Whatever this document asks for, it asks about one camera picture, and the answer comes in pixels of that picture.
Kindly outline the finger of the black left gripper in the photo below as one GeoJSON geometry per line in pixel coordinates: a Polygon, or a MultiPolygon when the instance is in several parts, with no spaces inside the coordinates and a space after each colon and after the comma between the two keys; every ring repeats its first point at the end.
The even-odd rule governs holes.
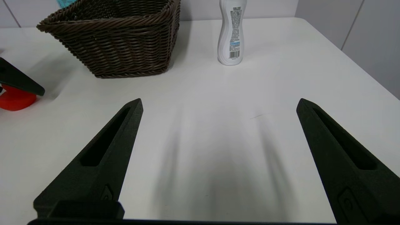
{"type": "Polygon", "coordinates": [[[0,82],[22,91],[44,96],[45,89],[4,58],[0,58],[0,82]]]}

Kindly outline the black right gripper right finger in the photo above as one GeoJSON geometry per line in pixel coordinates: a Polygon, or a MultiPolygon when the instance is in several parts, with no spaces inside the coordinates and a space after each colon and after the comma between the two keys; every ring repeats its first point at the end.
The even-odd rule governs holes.
{"type": "Polygon", "coordinates": [[[398,225],[399,177],[317,104],[296,112],[336,222],[398,225]]]}

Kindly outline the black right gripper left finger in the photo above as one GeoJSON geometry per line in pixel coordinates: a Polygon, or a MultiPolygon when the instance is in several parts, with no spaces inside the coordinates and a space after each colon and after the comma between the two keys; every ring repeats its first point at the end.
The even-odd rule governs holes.
{"type": "Polygon", "coordinates": [[[125,104],[34,200],[39,219],[77,216],[116,206],[143,114],[141,99],[125,104]]]}

